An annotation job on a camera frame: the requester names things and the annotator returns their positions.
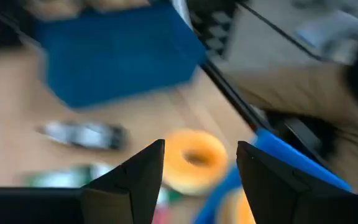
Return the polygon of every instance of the black cord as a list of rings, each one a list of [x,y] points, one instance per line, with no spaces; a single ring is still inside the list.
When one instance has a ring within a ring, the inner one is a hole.
[[[272,24],[268,19],[266,19],[265,17],[261,16],[258,12],[256,12],[255,10],[251,9],[248,5],[247,2],[244,1],[239,1],[238,2],[244,9],[247,9],[249,12],[251,12],[254,16],[258,17],[258,19],[260,19],[262,22],[264,22],[265,24],[267,24],[270,28],[272,28],[274,31],[278,32],[278,34],[280,34],[282,37],[286,38],[289,42],[291,42],[293,45],[295,45],[295,47],[297,47],[298,49],[300,49],[301,51],[303,51],[305,54],[307,54],[309,57],[318,60],[318,61],[323,61],[323,58],[319,55],[315,55],[314,53],[310,52],[306,47],[302,46],[297,40],[295,40],[293,37],[291,37],[290,35],[288,35],[286,32],[284,32],[282,29],[278,28],[275,24]]]

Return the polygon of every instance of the toy donut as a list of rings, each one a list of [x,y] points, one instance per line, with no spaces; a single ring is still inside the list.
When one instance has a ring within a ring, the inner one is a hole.
[[[217,218],[218,224],[255,224],[244,189],[239,188],[228,194]]]
[[[165,139],[163,181],[186,195],[208,193],[225,175],[223,144],[204,132],[185,129]]]

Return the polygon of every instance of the blue object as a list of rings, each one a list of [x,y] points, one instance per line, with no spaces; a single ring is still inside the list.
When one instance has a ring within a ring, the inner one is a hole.
[[[289,144],[285,143],[278,137],[265,129],[260,129],[256,132],[257,139],[254,146],[271,156],[291,165],[303,172],[306,172],[313,177],[319,178],[329,184],[332,184],[340,189],[352,192],[352,188],[345,181],[321,167],[311,159],[307,158]]]
[[[186,82],[206,58],[202,43],[167,2],[38,21],[36,39],[48,53],[46,84],[72,108]]]
[[[219,208],[224,196],[231,190],[242,187],[240,172],[235,164],[226,178],[212,191],[204,207],[194,220],[194,224],[214,224],[215,213]]]

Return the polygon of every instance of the wooden surface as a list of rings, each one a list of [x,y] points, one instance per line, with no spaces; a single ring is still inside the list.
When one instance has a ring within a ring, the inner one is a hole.
[[[202,71],[186,85],[74,112],[42,85],[43,67],[43,53],[35,47],[0,52],[0,185],[21,185],[21,175],[26,172],[92,162],[120,164],[179,128],[212,133],[223,142],[231,159],[237,141],[253,137]],[[82,151],[54,144],[35,132],[37,126],[59,119],[121,124],[129,132],[128,148],[122,152]],[[169,223],[190,223],[203,202],[203,198],[184,199],[172,208]]]

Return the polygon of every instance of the blue container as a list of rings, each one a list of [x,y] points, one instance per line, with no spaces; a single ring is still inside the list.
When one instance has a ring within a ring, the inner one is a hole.
[[[71,108],[188,81],[205,49],[169,3],[38,22],[45,82]]]

